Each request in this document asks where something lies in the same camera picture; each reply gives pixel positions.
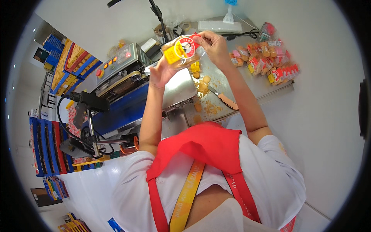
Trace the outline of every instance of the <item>emergency stop button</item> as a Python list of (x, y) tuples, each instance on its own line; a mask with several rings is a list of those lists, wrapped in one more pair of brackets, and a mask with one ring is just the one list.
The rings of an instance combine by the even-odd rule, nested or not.
[(102, 69), (98, 69), (96, 72), (95, 72), (95, 75), (100, 79), (102, 78), (102, 76), (104, 75), (104, 70)]

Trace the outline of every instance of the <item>band sealer machine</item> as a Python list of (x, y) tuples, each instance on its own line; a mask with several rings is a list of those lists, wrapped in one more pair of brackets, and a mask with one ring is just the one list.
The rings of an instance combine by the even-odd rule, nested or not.
[[(88, 121), (83, 126), (89, 126), (92, 134), (96, 130), (104, 135), (138, 125), (143, 117), (148, 81), (151, 78), (149, 67), (156, 64), (150, 64), (147, 55), (135, 42), (125, 45), (117, 51), (116, 57), (101, 64), (95, 73), (91, 73), (80, 84), (75, 93), (95, 93), (97, 97), (108, 101), (109, 110), (93, 111), (94, 114), (87, 110)], [(167, 118), (172, 110), (193, 102), (192, 98), (196, 95), (197, 89), (188, 69), (178, 71), (165, 86), (163, 117)], [(97, 143), (112, 144), (120, 141)]]

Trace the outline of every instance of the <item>white shirt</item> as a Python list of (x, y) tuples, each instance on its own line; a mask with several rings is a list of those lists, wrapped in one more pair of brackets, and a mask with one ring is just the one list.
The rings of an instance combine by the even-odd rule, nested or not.
[[(264, 136), (257, 146), (244, 135), (240, 135), (239, 140), (243, 177), (253, 196), (260, 221), (263, 225), (280, 229), (293, 219), (304, 204), (303, 176), (296, 170), (277, 137)], [(113, 218), (124, 231), (157, 231), (145, 180), (146, 171), (154, 159), (147, 151), (137, 151), (127, 158), (122, 168), (112, 194), (111, 208)], [(191, 157), (179, 152), (156, 178), (168, 223), (192, 162)], [(196, 195), (213, 184), (232, 194), (221, 170), (206, 165)]]

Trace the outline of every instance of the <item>power cord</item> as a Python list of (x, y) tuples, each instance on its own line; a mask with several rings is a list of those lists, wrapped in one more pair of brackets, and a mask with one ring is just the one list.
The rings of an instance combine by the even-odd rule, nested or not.
[(244, 33), (241, 33), (241, 34), (221, 34), (221, 36), (227, 37), (226, 38), (227, 41), (233, 40), (238, 36), (250, 36), (253, 39), (257, 39), (258, 33), (259, 33), (259, 30), (254, 28), (249, 32), (244, 32)]
[[(58, 120), (59, 120), (59, 122), (60, 122), (60, 124), (62, 125), (62, 128), (71, 136), (71, 137), (73, 137), (74, 139), (76, 139), (76, 140), (78, 140), (78, 141), (80, 141), (83, 145), (84, 145), (84, 147), (86, 147), (87, 149), (90, 149), (91, 151), (93, 151), (94, 149), (93, 149), (93, 145), (92, 144), (89, 144), (88, 142), (86, 142), (86, 141), (83, 141), (81, 138), (79, 138), (79, 137), (77, 137), (76, 135), (74, 135), (74, 134), (72, 134), (68, 129), (67, 129), (67, 127), (63, 124), (63, 122), (62, 122), (62, 120), (61, 120), (61, 118), (60, 118), (60, 113), (59, 113), (59, 107), (60, 107), (60, 103), (62, 102), (62, 100), (63, 99), (65, 99), (66, 98), (66, 96), (64, 95), (64, 96), (62, 96), (61, 97), (61, 99), (59, 100), (59, 102), (58, 102), (58, 104), (57, 104), (57, 116), (58, 116)], [(99, 132), (97, 132), (96, 130), (94, 130), (100, 137), (102, 137), (103, 139), (105, 139)], [(95, 159), (99, 159), (99, 158), (101, 158), (103, 155), (112, 155), (115, 151), (114, 151), (114, 149), (113, 149), (113, 147), (112, 147), (112, 145), (110, 144), (109, 145), (110, 147), (111, 147), (111, 149), (112, 149), (112, 152), (110, 152), (110, 153), (106, 153), (106, 152), (102, 152), (101, 150), (103, 150), (103, 149), (106, 149), (106, 148), (101, 148), (100, 150), (99, 150), (99, 152), (102, 154), (102, 155), (100, 155), (99, 157), (94, 157), (93, 156), (93, 158), (95, 158)]]

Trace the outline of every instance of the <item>table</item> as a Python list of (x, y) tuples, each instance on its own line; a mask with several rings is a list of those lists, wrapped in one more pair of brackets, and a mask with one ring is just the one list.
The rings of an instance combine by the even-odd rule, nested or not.
[[(215, 17), (209, 20), (223, 20), (223, 16)], [(253, 29), (253, 27), (247, 25), (242, 20), (234, 17), (235, 22), (240, 22), (242, 24), (243, 32), (247, 32)], [(244, 19), (244, 21), (249, 24), (254, 24), (249, 19)], [(191, 23), (192, 28), (198, 28), (198, 23)], [(228, 51), (232, 52), (236, 49), (236, 46), (246, 46), (247, 43), (254, 43), (255, 39), (250, 36), (241, 36), (237, 37), (234, 40), (227, 41)], [(207, 56), (203, 56), (200, 60), (200, 79), (206, 75), (210, 76), (210, 86), (223, 93), (231, 100), (235, 101), (235, 98), (232, 94), (232, 91), (229, 87), (228, 80), (225, 75), (210, 61)], [(247, 69), (247, 65), (244, 64), (241, 67), (237, 68), (243, 76), (243, 79), (246, 81), (247, 85), (251, 89), (254, 96), (257, 98), (260, 105), (278, 97), (279, 95), (285, 94), (286, 92), (293, 91), (294, 81), (289, 81), (287, 83), (272, 86), (266, 75), (260, 76), (259, 74), (253, 76)], [(196, 115), (201, 116), (202, 121), (221, 121), (228, 117), (232, 117), (236, 114), (239, 114), (239, 111), (235, 111), (223, 104), (219, 98), (212, 92), (207, 93), (205, 96), (200, 97), (200, 92), (198, 92), (198, 97), (194, 98), (194, 102), (199, 102), (202, 107), (201, 112), (197, 112), (194, 104), (188, 104), (183, 107), (185, 119), (187, 120), (188, 126), (195, 125), (194, 117)], [(216, 114), (211, 112), (214, 108), (217, 108)]]

